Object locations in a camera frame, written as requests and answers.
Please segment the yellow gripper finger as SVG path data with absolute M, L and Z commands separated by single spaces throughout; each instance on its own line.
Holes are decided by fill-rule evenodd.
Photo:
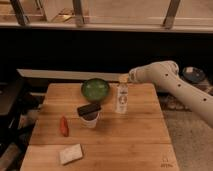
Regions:
M 128 74 L 122 74 L 119 76 L 119 82 L 120 83 L 127 83 L 129 81 L 129 75 Z

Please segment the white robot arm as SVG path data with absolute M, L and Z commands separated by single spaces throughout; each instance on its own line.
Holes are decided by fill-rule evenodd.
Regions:
M 179 77 L 179 66 L 172 60 L 132 68 L 118 77 L 121 83 L 152 83 L 167 90 L 213 128 L 213 96 Z

